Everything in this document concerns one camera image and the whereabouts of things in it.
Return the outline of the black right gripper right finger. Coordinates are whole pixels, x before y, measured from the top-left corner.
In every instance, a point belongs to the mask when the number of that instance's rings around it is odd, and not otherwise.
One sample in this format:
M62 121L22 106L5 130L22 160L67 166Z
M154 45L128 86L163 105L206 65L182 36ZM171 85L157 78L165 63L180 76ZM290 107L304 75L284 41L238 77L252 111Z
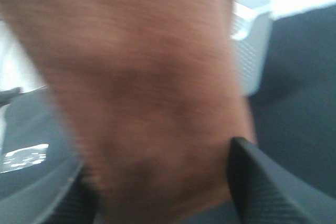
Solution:
M335 199L244 138L230 142L227 179L241 223L335 223Z

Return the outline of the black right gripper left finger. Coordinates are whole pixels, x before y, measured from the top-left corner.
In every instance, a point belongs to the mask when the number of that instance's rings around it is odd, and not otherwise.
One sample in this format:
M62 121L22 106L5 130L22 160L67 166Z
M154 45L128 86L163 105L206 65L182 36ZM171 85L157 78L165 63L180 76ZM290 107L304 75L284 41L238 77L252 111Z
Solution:
M76 156L1 174L1 223L94 223L97 206Z

